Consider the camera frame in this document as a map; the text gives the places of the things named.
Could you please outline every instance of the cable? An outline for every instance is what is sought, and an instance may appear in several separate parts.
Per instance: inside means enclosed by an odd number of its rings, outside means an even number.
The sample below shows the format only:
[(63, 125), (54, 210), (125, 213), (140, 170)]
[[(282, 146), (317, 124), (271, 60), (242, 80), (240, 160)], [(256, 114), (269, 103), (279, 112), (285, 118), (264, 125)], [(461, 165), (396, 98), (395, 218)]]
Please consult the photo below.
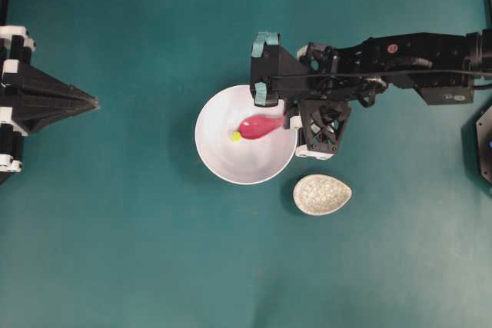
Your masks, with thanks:
[(403, 70), (403, 71), (383, 71), (383, 72), (366, 72), (366, 73), (319, 73), (305, 75), (282, 75), (271, 76), (271, 78), (298, 78), (298, 77), (385, 77), (397, 75), (426, 75), (430, 73), (454, 73), (457, 75), (471, 75), (480, 77), (492, 77), (492, 72), (482, 71), (462, 71), (460, 69), (418, 69), (418, 70)]

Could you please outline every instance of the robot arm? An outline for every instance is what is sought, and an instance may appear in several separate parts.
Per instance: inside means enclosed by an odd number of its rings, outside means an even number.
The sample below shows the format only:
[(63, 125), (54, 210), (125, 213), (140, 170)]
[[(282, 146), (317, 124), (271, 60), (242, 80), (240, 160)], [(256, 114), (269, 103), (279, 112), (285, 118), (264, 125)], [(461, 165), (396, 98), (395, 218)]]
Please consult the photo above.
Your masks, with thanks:
[(351, 48), (310, 42), (295, 58), (279, 35), (260, 34), (251, 55), (254, 103), (285, 103), (286, 128), (299, 128), (297, 156), (336, 154), (351, 113), (390, 84), (414, 89), (429, 105), (473, 102), (474, 79), (492, 77), (492, 31), (466, 36), (418, 33), (369, 38)]

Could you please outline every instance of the teal surface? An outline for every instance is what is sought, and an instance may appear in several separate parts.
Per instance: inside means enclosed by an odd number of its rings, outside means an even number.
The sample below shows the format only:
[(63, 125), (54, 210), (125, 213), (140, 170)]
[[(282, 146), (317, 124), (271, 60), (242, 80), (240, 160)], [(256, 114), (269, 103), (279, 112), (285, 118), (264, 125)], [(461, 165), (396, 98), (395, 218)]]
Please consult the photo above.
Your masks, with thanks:
[[(339, 47), (486, 26), (484, 0), (11, 0), (33, 65), (98, 111), (30, 137), (0, 187), (2, 327), (484, 327), (492, 202), (471, 119), (490, 100), (428, 107), (390, 89), (354, 105), (340, 153), (295, 158), (257, 186), (201, 163), (194, 122), (248, 82), (258, 31)], [(351, 185), (307, 217), (305, 174)]]

